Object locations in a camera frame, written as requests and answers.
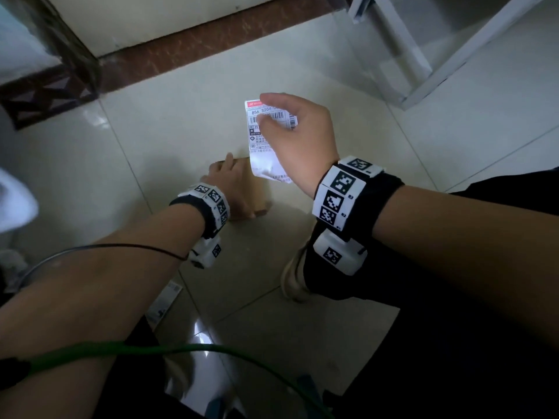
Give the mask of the person's left hand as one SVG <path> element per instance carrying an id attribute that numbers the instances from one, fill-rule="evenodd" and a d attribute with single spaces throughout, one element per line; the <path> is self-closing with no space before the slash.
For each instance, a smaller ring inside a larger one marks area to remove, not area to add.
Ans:
<path id="1" fill-rule="evenodd" d="M 218 187 L 225 195 L 230 207 L 230 219 L 233 213 L 245 213 L 252 215 L 252 212 L 241 194 L 241 172 L 242 168 L 239 163 L 235 165 L 235 181 L 232 184 L 210 184 Z"/>

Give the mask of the person's right hand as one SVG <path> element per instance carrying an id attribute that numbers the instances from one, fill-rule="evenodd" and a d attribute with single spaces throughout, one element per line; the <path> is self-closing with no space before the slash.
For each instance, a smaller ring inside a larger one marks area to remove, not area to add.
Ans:
<path id="1" fill-rule="evenodd" d="M 329 110 L 305 98 L 293 129 L 265 114 L 256 121 L 293 183 L 311 199 L 328 170 L 340 160 Z"/>

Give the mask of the white shipping label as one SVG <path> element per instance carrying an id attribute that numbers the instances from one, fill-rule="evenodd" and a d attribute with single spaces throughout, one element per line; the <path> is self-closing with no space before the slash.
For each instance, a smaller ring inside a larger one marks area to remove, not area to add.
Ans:
<path id="1" fill-rule="evenodd" d="M 249 159 L 252 173 L 256 177 L 276 182 L 291 183 L 291 178 L 281 166 L 276 153 L 261 133 L 256 118 L 265 114 L 274 119 L 283 128 L 293 130 L 297 124 L 297 116 L 276 107 L 263 104 L 259 99 L 244 102 L 247 116 Z"/>

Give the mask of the brown cardboard box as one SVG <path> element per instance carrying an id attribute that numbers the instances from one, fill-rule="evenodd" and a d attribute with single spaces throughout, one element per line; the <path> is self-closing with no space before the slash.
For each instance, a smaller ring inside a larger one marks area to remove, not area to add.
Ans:
<path id="1" fill-rule="evenodd" d="M 257 177 L 253 174 L 250 159 L 248 157 L 234 159 L 234 165 L 237 163 L 239 163 L 242 168 L 240 185 L 241 194 L 243 200 L 250 208 L 252 215 L 250 216 L 245 213 L 233 213 L 231 220 L 243 221 L 266 215 L 272 206 L 268 179 Z"/>

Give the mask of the person's left forearm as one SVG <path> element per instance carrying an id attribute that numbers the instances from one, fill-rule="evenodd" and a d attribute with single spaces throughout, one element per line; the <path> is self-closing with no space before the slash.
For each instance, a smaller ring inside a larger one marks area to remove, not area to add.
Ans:
<path id="1" fill-rule="evenodd" d="M 0 359 L 88 341 L 123 341 L 182 260 L 129 247 L 88 249 L 45 265 L 0 308 Z M 114 358 L 76 361 L 0 392 L 0 419 L 90 419 Z"/>

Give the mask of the person's right forearm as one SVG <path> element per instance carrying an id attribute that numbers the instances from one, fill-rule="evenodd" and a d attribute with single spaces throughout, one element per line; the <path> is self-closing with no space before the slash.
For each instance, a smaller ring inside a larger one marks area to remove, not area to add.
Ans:
<path id="1" fill-rule="evenodd" d="M 559 216 L 404 185 L 372 236 L 559 349 Z"/>

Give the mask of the black left wristband with markers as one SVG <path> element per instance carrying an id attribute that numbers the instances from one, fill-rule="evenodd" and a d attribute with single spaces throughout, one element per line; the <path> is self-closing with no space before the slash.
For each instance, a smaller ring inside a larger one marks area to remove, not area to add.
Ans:
<path id="1" fill-rule="evenodd" d="M 213 239 L 227 223 L 230 207 L 223 192 L 216 186 L 198 182 L 178 194 L 169 205 L 188 204 L 197 209 L 205 221 L 203 239 Z"/>

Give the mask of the black wristband with markers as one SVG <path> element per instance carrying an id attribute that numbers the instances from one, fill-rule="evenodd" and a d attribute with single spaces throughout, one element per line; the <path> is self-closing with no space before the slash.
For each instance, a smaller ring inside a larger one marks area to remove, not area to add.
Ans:
<path id="1" fill-rule="evenodd" d="M 312 214 L 317 219 L 309 247 L 325 230 L 344 241 L 354 239 L 367 250 L 375 245 L 373 228 L 403 181 L 356 156 L 336 162 L 318 185 Z"/>
<path id="2" fill-rule="evenodd" d="M 197 209 L 205 221 L 203 239 L 213 239 L 227 223 L 230 207 L 223 192 L 216 186 L 198 182 L 178 194 L 169 205 L 188 204 Z"/>

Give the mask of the black right wristband with markers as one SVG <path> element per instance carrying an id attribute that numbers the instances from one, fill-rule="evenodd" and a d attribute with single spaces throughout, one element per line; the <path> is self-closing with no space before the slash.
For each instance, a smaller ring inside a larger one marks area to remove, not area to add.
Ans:
<path id="1" fill-rule="evenodd" d="M 312 214 L 317 219 L 309 247 L 325 230 L 344 241 L 354 239 L 367 250 L 375 245 L 373 228 L 403 181 L 356 156 L 336 162 L 318 185 Z"/>

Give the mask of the beige shoe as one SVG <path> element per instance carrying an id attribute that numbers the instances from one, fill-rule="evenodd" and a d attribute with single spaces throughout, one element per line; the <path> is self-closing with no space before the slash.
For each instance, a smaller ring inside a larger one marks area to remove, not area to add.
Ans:
<path id="1" fill-rule="evenodd" d="M 310 239 L 297 250 L 293 258 L 284 267 L 280 277 L 280 288 L 283 296 L 296 303 L 304 303 L 311 296 L 303 274 L 309 243 Z"/>

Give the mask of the paper label sheet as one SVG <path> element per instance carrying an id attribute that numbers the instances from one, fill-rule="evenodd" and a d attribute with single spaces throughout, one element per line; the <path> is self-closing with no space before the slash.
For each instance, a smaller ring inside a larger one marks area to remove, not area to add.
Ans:
<path id="1" fill-rule="evenodd" d="M 158 324 L 160 324 L 161 320 L 170 310 L 182 290 L 183 287 L 180 284 L 170 281 L 149 306 L 145 313 L 145 318 L 152 331 L 156 330 Z"/>

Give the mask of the white rounded object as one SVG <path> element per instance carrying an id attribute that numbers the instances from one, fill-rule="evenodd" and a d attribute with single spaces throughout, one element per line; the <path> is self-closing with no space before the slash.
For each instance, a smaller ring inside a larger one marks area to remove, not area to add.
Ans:
<path id="1" fill-rule="evenodd" d="M 28 225 L 38 212 L 38 201 L 25 184 L 0 168 L 0 235 Z"/>

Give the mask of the person's black trousers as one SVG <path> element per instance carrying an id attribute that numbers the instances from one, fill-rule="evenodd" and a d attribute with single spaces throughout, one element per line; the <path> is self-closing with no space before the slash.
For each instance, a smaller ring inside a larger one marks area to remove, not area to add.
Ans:
<path id="1" fill-rule="evenodd" d="M 559 167 L 498 176 L 455 196 L 559 216 Z M 311 294 L 341 301 L 360 298 L 400 311 L 344 394 L 337 419 L 498 418 L 559 419 L 559 350 L 451 287 L 374 240 L 353 276 L 308 247 L 304 280 Z M 162 356 L 118 356 L 92 419 L 203 419 L 164 392 Z"/>

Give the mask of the white metal frame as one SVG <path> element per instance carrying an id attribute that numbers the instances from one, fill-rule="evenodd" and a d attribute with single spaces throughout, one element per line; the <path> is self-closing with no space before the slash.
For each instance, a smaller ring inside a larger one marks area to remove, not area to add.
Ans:
<path id="1" fill-rule="evenodd" d="M 509 0 L 437 69 L 432 68 L 391 0 L 352 0 L 348 8 L 348 16 L 353 23 L 359 23 L 365 18 L 366 9 L 372 2 L 377 6 L 384 27 L 406 57 L 407 65 L 420 81 L 407 96 L 398 98 L 396 104 L 405 111 L 431 94 L 461 68 L 476 51 L 508 30 L 541 1 Z"/>

